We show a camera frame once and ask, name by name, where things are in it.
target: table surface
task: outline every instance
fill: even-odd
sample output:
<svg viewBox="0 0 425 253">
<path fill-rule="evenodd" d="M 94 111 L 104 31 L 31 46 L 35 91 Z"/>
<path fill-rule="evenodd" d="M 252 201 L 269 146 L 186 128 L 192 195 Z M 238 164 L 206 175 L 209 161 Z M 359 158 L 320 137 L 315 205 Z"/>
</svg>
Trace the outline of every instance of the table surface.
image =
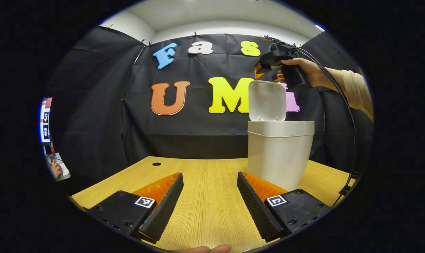
<svg viewBox="0 0 425 253">
<path fill-rule="evenodd" d="M 191 160 L 146 157 L 109 178 L 72 196 L 91 208 L 118 190 L 134 192 L 165 176 L 183 173 L 184 188 L 157 247 L 173 250 L 221 244 L 231 253 L 258 248 L 261 239 L 236 186 L 247 159 Z M 348 173 L 309 160 L 298 188 L 331 206 L 345 185 Z"/>
</svg>

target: blue letter f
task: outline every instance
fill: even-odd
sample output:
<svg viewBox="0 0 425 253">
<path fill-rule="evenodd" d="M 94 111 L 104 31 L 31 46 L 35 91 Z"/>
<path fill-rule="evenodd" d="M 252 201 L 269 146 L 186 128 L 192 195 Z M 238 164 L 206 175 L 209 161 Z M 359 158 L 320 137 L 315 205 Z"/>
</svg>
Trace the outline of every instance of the blue letter f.
<svg viewBox="0 0 425 253">
<path fill-rule="evenodd" d="M 173 49 L 173 47 L 176 46 L 177 44 L 172 42 L 153 54 L 153 56 L 156 56 L 156 59 L 158 60 L 158 69 L 162 69 L 163 67 L 166 67 L 169 63 L 174 61 L 174 58 L 169 58 L 169 56 L 175 55 L 175 50 Z"/>
</svg>

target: hand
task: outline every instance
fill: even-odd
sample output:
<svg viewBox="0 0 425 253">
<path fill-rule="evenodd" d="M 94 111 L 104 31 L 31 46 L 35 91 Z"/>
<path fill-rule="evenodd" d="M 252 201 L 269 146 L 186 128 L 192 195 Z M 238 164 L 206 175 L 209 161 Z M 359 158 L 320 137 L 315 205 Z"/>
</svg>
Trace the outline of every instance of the hand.
<svg viewBox="0 0 425 253">
<path fill-rule="evenodd" d="M 285 65 L 300 66 L 300 68 L 306 74 L 306 79 L 309 82 L 309 85 L 311 85 L 312 87 L 323 86 L 323 87 L 337 91 L 333 83 L 331 82 L 331 80 L 325 75 L 325 73 L 323 73 L 323 71 L 319 68 L 319 66 L 317 66 L 317 64 L 315 64 L 314 62 L 308 61 L 303 58 L 294 58 L 294 59 L 289 59 L 286 61 L 282 60 L 281 63 Z M 339 86 L 342 87 L 343 79 L 342 79 L 341 71 L 336 69 L 330 69 L 327 67 L 326 69 L 330 72 L 332 77 L 334 77 L 334 79 L 339 84 Z M 276 77 L 285 78 L 281 70 L 278 71 L 278 74 L 276 75 Z"/>
<path fill-rule="evenodd" d="M 63 174 L 63 169 L 58 162 L 55 162 L 55 160 L 52 160 L 52 173 L 55 178 L 58 178 Z"/>
<path fill-rule="evenodd" d="M 176 249 L 171 251 L 177 252 L 177 253 L 228 253 L 230 250 L 231 250 L 230 245 L 223 244 L 215 248 L 208 248 L 206 246 L 201 246 L 197 248 Z"/>
</svg>

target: beige sleeve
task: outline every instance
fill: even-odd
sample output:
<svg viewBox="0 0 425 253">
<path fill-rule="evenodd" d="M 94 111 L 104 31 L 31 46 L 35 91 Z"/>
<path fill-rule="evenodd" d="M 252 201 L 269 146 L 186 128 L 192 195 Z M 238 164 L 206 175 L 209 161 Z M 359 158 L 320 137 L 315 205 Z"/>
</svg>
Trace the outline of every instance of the beige sleeve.
<svg viewBox="0 0 425 253">
<path fill-rule="evenodd" d="M 363 111 L 373 122 L 373 106 L 367 83 L 362 75 L 342 70 L 348 105 Z"/>
</svg>

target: trash can lid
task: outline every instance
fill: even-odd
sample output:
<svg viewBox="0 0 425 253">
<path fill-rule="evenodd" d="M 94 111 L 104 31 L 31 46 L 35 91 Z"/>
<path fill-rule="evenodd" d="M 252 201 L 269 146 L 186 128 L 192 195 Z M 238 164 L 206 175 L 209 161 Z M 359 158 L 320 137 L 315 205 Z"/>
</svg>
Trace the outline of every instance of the trash can lid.
<svg viewBox="0 0 425 253">
<path fill-rule="evenodd" d="M 276 82 L 251 81 L 248 85 L 248 116 L 251 121 L 284 121 L 285 88 Z"/>
</svg>

